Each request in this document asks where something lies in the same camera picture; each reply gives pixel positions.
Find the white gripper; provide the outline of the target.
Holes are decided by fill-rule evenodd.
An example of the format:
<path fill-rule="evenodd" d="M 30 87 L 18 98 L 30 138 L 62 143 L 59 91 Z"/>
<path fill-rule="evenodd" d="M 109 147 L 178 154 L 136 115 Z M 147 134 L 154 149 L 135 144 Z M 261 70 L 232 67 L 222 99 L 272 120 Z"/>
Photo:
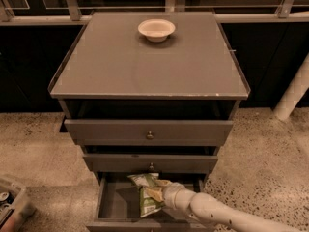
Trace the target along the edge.
<path fill-rule="evenodd" d="M 186 188 L 180 183 L 172 183 L 169 180 L 155 180 L 156 184 L 162 188 L 146 187 L 146 193 L 157 202 L 163 202 L 169 208 L 179 211 L 186 211 L 189 207 L 195 191 Z"/>

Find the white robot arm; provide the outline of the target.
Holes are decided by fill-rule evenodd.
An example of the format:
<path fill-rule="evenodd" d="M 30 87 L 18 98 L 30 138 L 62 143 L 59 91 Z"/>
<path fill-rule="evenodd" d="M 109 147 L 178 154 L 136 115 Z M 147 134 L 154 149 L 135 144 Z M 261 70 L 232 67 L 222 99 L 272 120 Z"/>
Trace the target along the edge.
<path fill-rule="evenodd" d="M 301 232 L 295 227 L 233 209 L 205 192 L 195 192 L 180 183 L 155 182 L 155 187 L 146 187 L 151 198 L 201 224 L 214 222 L 236 232 Z"/>

